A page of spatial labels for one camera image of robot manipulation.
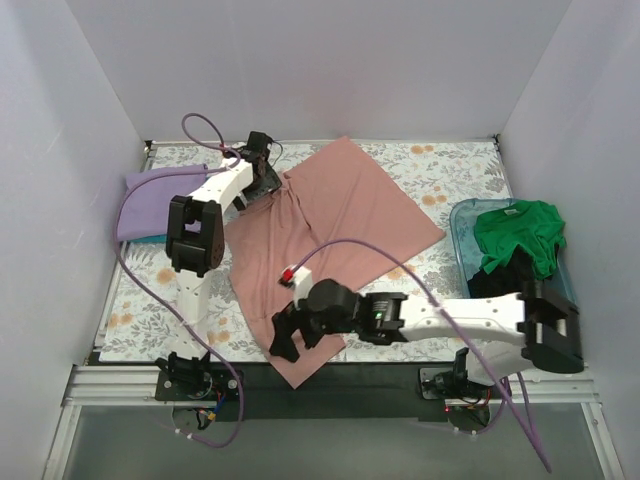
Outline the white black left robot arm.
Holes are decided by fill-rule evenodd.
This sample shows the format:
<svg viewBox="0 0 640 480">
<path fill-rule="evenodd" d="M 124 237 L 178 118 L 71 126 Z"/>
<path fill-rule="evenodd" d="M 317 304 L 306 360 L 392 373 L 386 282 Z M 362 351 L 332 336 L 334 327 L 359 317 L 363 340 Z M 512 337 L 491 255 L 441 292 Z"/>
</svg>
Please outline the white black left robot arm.
<svg viewBox="0 0 640 480">
<path fill-rule="evenodd" d="M 225 252 L 224 213 L 229 207 L 244 210 L 281 186 L 270 153 L 270 147 L 257 153 L 243 146 L 239 158 L 227 156 L 222 170 L 208 174 L 202 186 L 170 201 L 166 253 L 176 272 L 176 310 L 187 330 L 171 350 L 181 357 L 201 357 L 206 352 L 201 343 L 207 339 L 213 271 Z"/>
</svg>

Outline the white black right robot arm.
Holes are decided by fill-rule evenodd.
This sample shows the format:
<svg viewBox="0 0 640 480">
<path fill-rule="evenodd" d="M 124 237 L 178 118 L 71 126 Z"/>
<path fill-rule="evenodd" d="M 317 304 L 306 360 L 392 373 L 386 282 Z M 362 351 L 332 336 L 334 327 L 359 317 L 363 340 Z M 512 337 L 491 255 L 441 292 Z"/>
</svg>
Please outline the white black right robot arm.
<svg viewBox="0 0 640 480">
<path fill-rule="evenodd" d="M 332 279 L 304 282 L 292 301 L 272 318 L 271 355 L 291 363 L 328 335 L 355 334 L 379 346 L 432 338 L 462 339 L 446 381 L 464 397 L 475 397 L 497 380 L 530 368 L 556 374 L 584 369 L 578 307 L 540 282 L 493 298 L 428 299 L 398 292 L 361 295 Z"/>
</svg>

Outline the folded teal t-shirt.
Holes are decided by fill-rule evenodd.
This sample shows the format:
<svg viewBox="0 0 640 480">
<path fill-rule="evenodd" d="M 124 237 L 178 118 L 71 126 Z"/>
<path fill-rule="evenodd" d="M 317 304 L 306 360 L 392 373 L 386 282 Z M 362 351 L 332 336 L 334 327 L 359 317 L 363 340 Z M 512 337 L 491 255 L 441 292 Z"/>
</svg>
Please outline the folded teal t-shirt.
<svg viewBox="0 0 640 480">
<path fill-rule="evenodd" d="M 151 235 L 130 240 L 130 243 L 139 244 L 163 244 L 166 242 L 165 235 Z"/>
</svg>

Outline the green t-shirt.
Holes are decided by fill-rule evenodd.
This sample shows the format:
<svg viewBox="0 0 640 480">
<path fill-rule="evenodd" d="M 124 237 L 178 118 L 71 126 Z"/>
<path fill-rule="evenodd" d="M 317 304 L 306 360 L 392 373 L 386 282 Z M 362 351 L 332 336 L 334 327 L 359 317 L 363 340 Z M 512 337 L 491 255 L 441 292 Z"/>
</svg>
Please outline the green t-shirt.
<svg viewBox="0 0 640 480">
<path fill-rule="evenodd" d="M 520 249 L 530 258 L 536 279 L 552 276 L 558 251 L 567 246 L 565 225 L 558 209 L 544 201 L 519 200 L 479 215 L 474 237 L 483 253 L 481 269 L 490 274 L 506 267 Z"/>
</svg>

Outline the blue plastic bin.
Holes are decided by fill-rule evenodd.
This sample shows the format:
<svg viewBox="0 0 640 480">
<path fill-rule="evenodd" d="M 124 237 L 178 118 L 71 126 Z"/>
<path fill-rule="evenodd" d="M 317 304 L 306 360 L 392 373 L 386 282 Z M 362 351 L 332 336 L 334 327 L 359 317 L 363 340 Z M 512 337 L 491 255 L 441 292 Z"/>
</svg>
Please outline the blue plastic bin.
<svg viewBox="0 0 640 480">
<path fill-rule="evenodd" d="M 467 282 L 481 269 L 483 257 L 483 253 L 474 237 L 474 226 L 477 217 L 485 212 L 508 207 L 516 201 L 519 200 L 512 198 L 498 200 L 467 199 L 454 206 L 450 214 L 450 226 L 465 297 L 471 298 Z M 575 296 L 572 291 L 568 269 L 561 259 L 561 253 L 565 248 L 558 251 L 556 272 L 540 281 L 573 301 Z"/>
</svg>

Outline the black t-shirt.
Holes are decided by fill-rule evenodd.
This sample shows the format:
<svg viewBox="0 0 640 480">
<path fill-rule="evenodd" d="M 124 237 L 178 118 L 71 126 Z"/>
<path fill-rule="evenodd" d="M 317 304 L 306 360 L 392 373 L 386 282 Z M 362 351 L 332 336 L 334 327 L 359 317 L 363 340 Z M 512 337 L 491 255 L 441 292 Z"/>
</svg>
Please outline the black t-shirt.
<svg viewBox="0 0 640 480">
<path fill-rule="evenodd" d="M 505 266 L 497 266 L 490 273 L 480 269 L 467 286 L 471 298 L 489 298 L 520 292 L 525 283 L 534 279 L 532 257 L 517 247 Z"/>
</svg>

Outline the pink t-shirt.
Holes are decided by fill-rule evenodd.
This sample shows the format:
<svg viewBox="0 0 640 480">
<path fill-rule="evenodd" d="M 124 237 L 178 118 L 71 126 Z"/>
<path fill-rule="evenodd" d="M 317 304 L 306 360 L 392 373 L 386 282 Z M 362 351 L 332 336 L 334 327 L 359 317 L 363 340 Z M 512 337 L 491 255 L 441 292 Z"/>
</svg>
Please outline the pink t-shirt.
<svg viewBox="0 0 640 480">
<path fill-rule="evenodd" d="M 281 182 L 225 228 L 231 285 L 262 350 L 274 339 L 272 316 L 292 299 L 278 278 L 308 253 L 314 280 L 359 290 L 445 236 L 346 137 L 284 172 Z"/>
</svg>

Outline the floral patterned tablecloth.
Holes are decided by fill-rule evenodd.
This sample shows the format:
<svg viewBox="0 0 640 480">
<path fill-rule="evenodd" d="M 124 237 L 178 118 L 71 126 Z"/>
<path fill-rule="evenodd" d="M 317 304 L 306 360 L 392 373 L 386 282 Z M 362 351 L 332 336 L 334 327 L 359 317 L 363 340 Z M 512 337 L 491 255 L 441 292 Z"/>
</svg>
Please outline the floral patterned tablecloth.
<svg viewBox="0 0 640 480">
<path fill-rule="evenodd" d="M 462 143 L 362 143 L 369 154 L 401 189 L 441 229 L 449 228 L 449 215 L 469 198 L 501 199 L 511 191 L 496 146 L 491 142 Z M 163 246 L 130 244 L 124 258 L 129 269 L 165 301 L 177 299 L 177 282 Z M 462 280 L 450 237 L 414 256 L 406 263 L 439 299 L 459 298 Z M 231 257 L 213 274 L 207 338 L 231 362 L 262 362 L 265 357 L 241 314 L 229 280 Z M 184 334 L 175 317 L 136 286 L 126 274 L 116 272 L 95 341 L 101 363 L 151 363 L 169 353 Z M 336 362 L 447 361 L 463 347 L 459 339 L 436 338 L 421 342 L 375 347 L 353 336 Z"/>
</svg>

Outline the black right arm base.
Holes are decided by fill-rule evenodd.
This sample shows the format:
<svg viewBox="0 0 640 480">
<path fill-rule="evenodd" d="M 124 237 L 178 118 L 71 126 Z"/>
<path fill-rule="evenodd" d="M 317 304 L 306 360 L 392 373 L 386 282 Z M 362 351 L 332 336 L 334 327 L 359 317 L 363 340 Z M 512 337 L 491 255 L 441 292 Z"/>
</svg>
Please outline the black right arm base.
<svg viewBox="0 0 640 480">
<path fill-rule="evenodd" d="M 444 367 L 425 367 L 419 370 L 419 385 L 425 400 L 458 400 L 464 405 L 475 407 L 486 404 L 493 395 L 501 397 L 494 384 L 485 386 L 468 379 L 468 354 L 469 348 L 465 347 Z"/>
</svg>

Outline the aluminium frame rail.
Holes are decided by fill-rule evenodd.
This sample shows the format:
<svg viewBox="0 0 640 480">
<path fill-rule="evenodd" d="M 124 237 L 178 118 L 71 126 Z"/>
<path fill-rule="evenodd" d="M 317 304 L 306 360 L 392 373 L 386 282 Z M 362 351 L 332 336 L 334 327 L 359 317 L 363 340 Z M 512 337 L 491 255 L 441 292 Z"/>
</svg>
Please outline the aluminium frame rail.
<svg viewBox="0 0 640 480">
<path fill-rule="evenodd" d="M 148 288 L 127 266 L 122 272 L 166 309 L 162 297 Z M 231 362 L 217 352 L 214 365 L 234 363 L 249 376 L 249 404 L 245 418 L 252 419 L 369 419 L 410 418 L 438 421 L 442 402 L 425 400 L 419 391 L 421 368 L 440 367 L 447 361 L 336 362 L 332 359 L 300 388 L 290 387 L 264 359 L 262 362 Z M 85 363 L 74 368 L 64 404 L 74 407 L 169 407 L 178 402 L 155 399 L 159 369 L 151 363 L 101 363 L 95 345 Z M 546 436 L 544 445 L 552 455 L 553 474 L 564 479 L 584 479 L 595 473 L 620 479 L 620 465 L 595 383 L 589 373 L 554 377 L 539 372 L 512 376 L 515 399 L 525 408 L 545 406 L 557 412 L 577 407 L 587 431 L 585 440 L 595 451 L 596 464 L 575 459 L 581 437 L 561 427 Z"/>
</svg>

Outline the folded purple t-shirt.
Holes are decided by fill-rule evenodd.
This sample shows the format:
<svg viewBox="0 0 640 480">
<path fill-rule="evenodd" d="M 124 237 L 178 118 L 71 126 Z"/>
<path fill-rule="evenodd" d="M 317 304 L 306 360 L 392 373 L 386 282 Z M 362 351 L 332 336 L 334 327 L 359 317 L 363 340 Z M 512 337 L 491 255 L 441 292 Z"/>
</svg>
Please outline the folded purple t-shirt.
<svg viewBox="0 0 640 480">
<path fill-rule="evenodd" d="M 203 164 L 165 167 L 126 176 L 127 192 L 117 227 L 119 242 L 167 234 L 170 202 L 174 196 L 187 196 L 207 180 Z"/>
</svg>

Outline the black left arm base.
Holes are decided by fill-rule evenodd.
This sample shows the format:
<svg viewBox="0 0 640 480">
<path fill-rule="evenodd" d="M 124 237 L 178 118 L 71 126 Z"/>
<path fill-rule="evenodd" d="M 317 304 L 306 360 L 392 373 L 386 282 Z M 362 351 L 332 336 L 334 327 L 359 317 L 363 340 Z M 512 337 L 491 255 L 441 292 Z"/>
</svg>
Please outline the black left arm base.
<svg viewBox="0 0 640 480">
<path fill-rule="evenodd" d="M 201 358 L 182 358 L 171 352 L 167 358 L 157 358 L 159 369 L 155 399 L 158 401 L 238 401 L 239 385 L 244 372 L 237 371 L 238 378 L 224 366 L 211 362 L 206 353 Z"/>
</svg>

